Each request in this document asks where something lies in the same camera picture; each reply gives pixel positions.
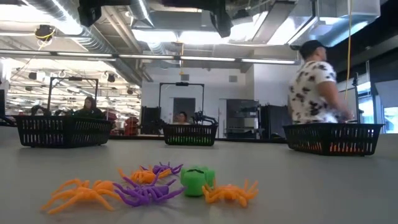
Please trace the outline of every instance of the purple toy spider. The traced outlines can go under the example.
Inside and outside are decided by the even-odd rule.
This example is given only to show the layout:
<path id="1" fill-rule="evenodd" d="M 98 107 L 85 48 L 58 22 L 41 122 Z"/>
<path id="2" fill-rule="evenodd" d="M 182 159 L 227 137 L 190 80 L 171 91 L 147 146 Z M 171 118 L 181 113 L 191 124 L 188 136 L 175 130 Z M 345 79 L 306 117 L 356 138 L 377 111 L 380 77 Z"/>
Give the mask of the purple toy spider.
<path id="1" fill-rule="evenodd" d="M 181 171 L 181 168 L 183 166 L 183 164 L 177 166 L 177 167 L 171 167 L 170 166 L 170 162 L 167 165 L 163 165 L 161 162 L 159 163 L 160 165 L 155 165 L 154 168 L 152 169 L 152 172 L 154 174 L 158 174 L 161 173 L 167 169 L 170 169 L 170 171 L 172 172 L 172 174 L 178 174 Z"/>
<path id="2" fill-rule="evenodd" d="M 157 174 L 154 181 L 148 185 L 138 185 L 127 177 L 123 177 L 123 179 L 127 183 L 131 184 L 134 188 L 132 189 L 130 187 L 126 187 L 124 189 L 120 184 L 114 183 L 114 185 L 119 189 L 115 190 L 115 192 L 121 197 L 124 203 L 133 207 L 137 207 L 140 205 L 149 204 L 150 198 L 152 198 L 154 202 L 162 202 L 177 196 L 185 190 L 185 187 L 182 187 L 179 190 L 169 193 L 169 186 L 172 185 L 176 180 L 174 179 L 166 185 L 155 186 L 158 177 L 159 174 Z"/>

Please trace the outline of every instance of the woman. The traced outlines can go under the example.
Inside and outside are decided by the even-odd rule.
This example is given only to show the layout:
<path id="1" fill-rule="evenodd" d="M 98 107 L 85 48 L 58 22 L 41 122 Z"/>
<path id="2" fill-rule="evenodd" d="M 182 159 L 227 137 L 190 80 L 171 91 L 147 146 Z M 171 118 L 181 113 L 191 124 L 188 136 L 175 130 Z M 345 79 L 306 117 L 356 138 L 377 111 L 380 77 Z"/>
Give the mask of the woman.
<path id="1" fill-rule="evenodd" d="M 87 96 L 85 99 L 85 105 L 83 109 L 76 111 L 75 116 L 81 118 L 94 118 L 94 119 L 105 119 L 104 113 L 97 108 L 97 104 L 91 96 Z"/>
<path id="2" fill-rule="evenodd" d="M 177 122 L 174 122 L 173 124 L 190 124 L 187 122 L 187 114 L 184 111 L 181 111 L 177 115 Z"/>

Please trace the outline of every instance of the man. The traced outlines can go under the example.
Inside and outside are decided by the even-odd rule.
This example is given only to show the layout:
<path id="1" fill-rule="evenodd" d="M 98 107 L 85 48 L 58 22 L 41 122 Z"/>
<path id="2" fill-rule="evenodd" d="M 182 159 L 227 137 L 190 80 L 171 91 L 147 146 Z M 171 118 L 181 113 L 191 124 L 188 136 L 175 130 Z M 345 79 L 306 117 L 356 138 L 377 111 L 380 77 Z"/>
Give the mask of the man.
<path id="1" fill-rule="evenodd" d="M 300 48 L 305 63 L 291 81 L 288 108 L 294 124 L 337 123 L 353 119 L 339 99 L 336 72 L 326 62 L 326 47 L 310 40 Z"/>

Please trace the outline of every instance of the green toy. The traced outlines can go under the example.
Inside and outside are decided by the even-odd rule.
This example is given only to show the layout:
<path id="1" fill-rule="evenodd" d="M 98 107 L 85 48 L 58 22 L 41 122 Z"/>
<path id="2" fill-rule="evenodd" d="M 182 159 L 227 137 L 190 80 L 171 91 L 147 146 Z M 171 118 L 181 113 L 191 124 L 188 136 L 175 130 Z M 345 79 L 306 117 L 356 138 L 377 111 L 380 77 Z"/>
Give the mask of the green toy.
<path id="1" fill-rule="evenodd" d="M 181 169 L 181 184 L 185 187 L 185 196 L 202 196 L 202 186 L 208 184 L 210 187 L 213 186 L 213 180 L 216 176 L 215 171 L 208 169 L 207 167 L 193 166 L 189 169 Z"/>

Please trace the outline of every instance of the black cap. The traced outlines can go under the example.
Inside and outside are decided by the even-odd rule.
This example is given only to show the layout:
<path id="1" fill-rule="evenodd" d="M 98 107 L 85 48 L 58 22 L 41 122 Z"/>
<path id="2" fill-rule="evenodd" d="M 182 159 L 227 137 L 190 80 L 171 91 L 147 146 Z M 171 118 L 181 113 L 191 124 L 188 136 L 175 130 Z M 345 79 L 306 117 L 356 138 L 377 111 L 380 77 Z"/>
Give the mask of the black cap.
<path id="1" fill-rule="evenodd" d="M 314 51 L 319 48 L 319 47 L 324 47 L 327 49 L 327 47 L 325 47 L 321 42 L 317 41 L 317 40 L 309 40 L 306 43 L 304 43 L 300 50 L 298 50 L 301 54 L 301 56 L 306 59 L 309 56 L 311 56 Z"/>

